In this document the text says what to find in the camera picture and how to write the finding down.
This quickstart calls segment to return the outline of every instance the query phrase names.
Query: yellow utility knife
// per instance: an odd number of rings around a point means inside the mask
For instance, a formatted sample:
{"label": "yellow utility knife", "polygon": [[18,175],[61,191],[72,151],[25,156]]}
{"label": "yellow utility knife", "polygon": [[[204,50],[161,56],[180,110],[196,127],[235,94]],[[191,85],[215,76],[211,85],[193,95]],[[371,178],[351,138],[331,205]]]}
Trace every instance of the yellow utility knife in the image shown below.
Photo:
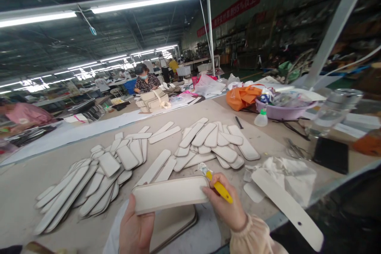
{"label": "yellow utility knife", "polygon": [[[198,164],[198,169],[207,177],[210,181],[212,181],[212,172],[208,169],[205,163]],[[229,192],[225,189],[225,187],[218,181],[214,184],[214,188],[216,191],[230,204],[233,203],[233,198],[229,194]]]}

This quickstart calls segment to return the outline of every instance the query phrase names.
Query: orange plastic bag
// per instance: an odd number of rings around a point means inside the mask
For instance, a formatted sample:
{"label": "orange plastic bag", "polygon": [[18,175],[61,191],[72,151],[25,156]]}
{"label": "orange plastic bag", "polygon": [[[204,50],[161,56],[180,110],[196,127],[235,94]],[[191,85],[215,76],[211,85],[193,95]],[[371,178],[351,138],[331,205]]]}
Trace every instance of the orange plastic bag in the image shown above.
{"label": "orange plastic bag", "polygon": [[237,87],[229,90],[226,93],[226,102],[235,111],[240,111],[243,108],[255,102],[255,98],[262,94],[262,89],[249,85],[248,87]]}

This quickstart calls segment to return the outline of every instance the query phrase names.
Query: yellow shirt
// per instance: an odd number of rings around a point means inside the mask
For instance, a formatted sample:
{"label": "yellow shirt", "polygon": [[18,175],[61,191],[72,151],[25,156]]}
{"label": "yellow shirt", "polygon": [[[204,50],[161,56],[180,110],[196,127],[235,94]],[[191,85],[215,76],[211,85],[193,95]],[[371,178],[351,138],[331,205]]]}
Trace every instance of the yellow shirt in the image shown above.
{"label": "yellow shirt", "polygon": [[173,70],[173,72],[175,73],[176,70],[179,68],[179,64],[177,63],[177,61],[173,60],[169,63],[169,67]]}

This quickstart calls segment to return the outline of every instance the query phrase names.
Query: workshop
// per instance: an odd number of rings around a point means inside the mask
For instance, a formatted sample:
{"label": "workshop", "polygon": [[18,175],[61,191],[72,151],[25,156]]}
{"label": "workshop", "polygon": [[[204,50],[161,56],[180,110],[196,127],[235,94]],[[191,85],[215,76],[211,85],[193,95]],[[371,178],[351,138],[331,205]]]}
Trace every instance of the workshop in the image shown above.
{"label": "workshop", "polygon": [[381,0],[1,0],[0,254],[381,252]]}

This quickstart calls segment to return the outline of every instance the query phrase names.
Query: white squeeze bottle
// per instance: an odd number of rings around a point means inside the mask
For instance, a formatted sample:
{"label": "white squeeze bottle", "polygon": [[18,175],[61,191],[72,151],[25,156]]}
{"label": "white squeeze bottle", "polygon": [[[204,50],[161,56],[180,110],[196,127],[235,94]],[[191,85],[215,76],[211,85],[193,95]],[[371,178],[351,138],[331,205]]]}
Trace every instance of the white squeeze bottle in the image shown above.
{"label": "white squeeze bottle", "polygon": [[254,125],[258,127],[265,127],[267,125],[266,108],[261,110],[261,113],[257,115],[254,120]]}

